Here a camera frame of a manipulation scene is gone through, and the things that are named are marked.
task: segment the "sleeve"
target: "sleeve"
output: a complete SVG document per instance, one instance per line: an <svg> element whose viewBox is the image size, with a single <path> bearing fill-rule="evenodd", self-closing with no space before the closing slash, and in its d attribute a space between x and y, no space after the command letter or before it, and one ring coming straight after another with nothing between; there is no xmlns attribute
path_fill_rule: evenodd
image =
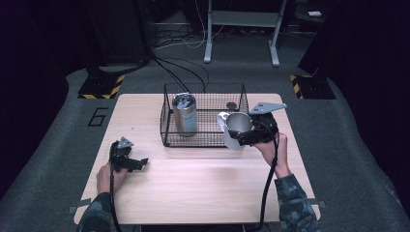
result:
<svg viewBox="0 0 410 232"><path fill-rule="evenodd" d="M111 219L110 195L108 192L100 193L84 212L76 231L109 232Z"/></svg>
<svg viewBox="0 0 410 232"><path fill-rule="evenodd" d="M275 180L283 232L323 232L305 191L295 175Z"/></svg>

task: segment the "wire basket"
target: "wire basket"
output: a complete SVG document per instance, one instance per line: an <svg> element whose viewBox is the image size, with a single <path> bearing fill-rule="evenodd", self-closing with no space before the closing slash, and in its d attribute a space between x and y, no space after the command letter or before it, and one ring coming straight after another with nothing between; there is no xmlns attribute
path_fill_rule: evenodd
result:
<svg viewBox="0 0 410 232"><path fill-rule="evenodd" d="M186 137L177 132L172 109L176 94L190 92L196 99L197 131ZM164 85L161 112L161 139L165 147L225 147L223 132L217 122L221 112L249 112L243 83Z"/></svg>

